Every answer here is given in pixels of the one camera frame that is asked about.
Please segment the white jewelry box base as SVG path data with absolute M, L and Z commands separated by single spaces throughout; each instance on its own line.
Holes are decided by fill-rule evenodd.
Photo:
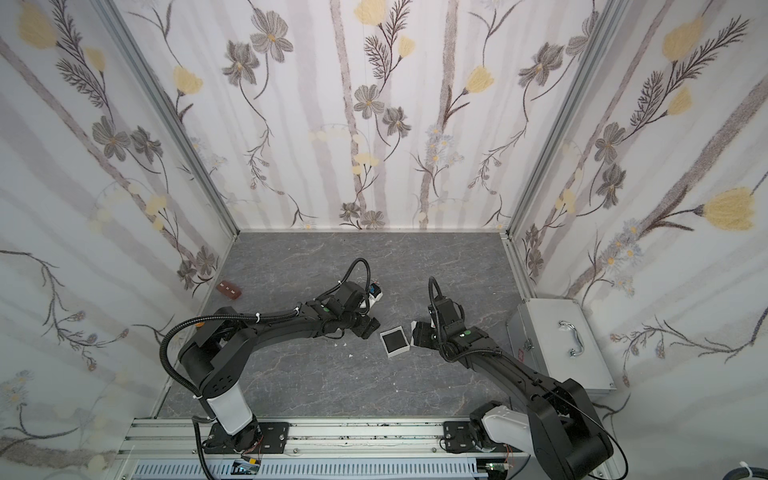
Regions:
M 411 345 L 401 326 L 382 332 L 380 334 L 380 339 L 388 358 L 393 358 L 408 352 L 411 348 Z

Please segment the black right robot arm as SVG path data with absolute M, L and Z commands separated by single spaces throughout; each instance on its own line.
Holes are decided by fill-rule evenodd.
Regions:
M 415 344 L 483 374 L 527 418 L 531 455 L 551 479 L 584 479 L 614 455 L 615 438 L 603 427 L 584 388 L 526 366 L 482 329 L 465 325 L 463 307 L 440 294 L 429 301 L 430 320 L 414 329 Z

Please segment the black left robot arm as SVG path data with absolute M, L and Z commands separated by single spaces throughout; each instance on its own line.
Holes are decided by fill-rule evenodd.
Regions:
M 159 347 L 160 363 L 193 394 L 227 439 L 245 437 L 254 443 L 258 420 L 240 386 L 251 354 L 283 342 L 332 338 L 347 331 L 367 339 L 380 326 L 370 310 L 382 295 L 376 283 L 345 281 L 282 312 L 243 314 L 222 308 L 169 330 Z

